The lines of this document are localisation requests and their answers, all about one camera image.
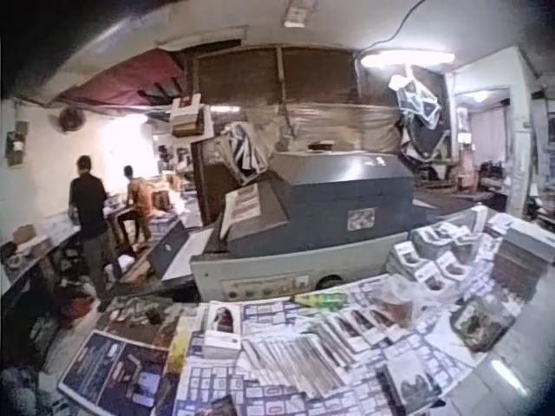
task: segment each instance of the sticker label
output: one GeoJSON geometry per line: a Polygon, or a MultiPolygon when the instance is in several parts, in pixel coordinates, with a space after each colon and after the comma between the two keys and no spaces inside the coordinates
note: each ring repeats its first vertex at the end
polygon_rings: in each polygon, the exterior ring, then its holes
{"type": "Polygon", "coordinates": [[[362,210],[349,211],[347,218],[347,230],[359,231],[372,228],[375,222],[375,208],[364,208],[362,210]]]}

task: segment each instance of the black shirt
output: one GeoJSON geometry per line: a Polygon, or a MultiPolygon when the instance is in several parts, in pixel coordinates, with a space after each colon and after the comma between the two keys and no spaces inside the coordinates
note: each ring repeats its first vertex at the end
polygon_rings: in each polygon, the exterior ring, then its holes
{"type": "Polygon", "coordinates": [[[98,237],[108,229],[102,212],[106,199],[104,185],[96,176],[83,173],[71,181],[69,204],[77,208],[83,240],[98,237]]]}

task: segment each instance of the ceiling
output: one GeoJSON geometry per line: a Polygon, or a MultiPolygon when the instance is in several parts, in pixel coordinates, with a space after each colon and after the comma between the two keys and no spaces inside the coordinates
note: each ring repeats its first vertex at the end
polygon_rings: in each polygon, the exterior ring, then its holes
{"type": "MultiPolygon", "coordinates": [[[[167,4],[143,16],[140,11],[131,15],[120,13],[120,18],[108,21],[108,26],[86,27],[89,36],[82,38],[87,42],[80,48],[74,45],[71,53],[62,57],[55,73],[41,81],[40,86],[21,81],[20,76],[14,91],[45,103],[149,49],[178,49],[237,37],[243,44],[292,43],[364,49],[391,36],[416,3],[415,0],[317,0],[304,29],[286,29],[282,20],[288,2],[186,0],[167,4]]],[[[408,19],[399,36],[382,46],[453,52],[455,62],[443,68],[450,70],[518,44],[540,80],[552,84],[555,36],[549,22],[555,18],[555,8],[550,8],[549,2],[427,0],[408,19]]]]}

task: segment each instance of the wooden panel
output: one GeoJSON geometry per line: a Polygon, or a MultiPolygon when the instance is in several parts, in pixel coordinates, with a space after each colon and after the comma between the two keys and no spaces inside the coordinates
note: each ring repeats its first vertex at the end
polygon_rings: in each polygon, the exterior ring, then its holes
{"type": "Polygon", "coordinates": [[[275,48],[247,49],[198,58],[199,91],[208,104],[278,104],[275,48]]]}
{"type": "Polygon", "coordinates": [[[283,48],[283,62],[287,101],[358,103],[350,51],[283,48]]]}

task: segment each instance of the floor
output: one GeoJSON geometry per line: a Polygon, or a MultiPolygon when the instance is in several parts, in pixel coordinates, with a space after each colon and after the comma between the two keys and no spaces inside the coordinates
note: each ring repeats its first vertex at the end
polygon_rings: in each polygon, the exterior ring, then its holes
{"type": "MultiPolygon", "coordinates": [[[[513,416],[530,414],[545,396],[555,369],[555,267],[544,276],[536,296],[492,353],[446,397],[431,416],[513,416]]],[[[56,380],[95,326],[95,308],[71,330],[60,334],[50,350],[46,371],[56,380]]],[[[84,411],[74,415],[87,415],[84,411]]]]}

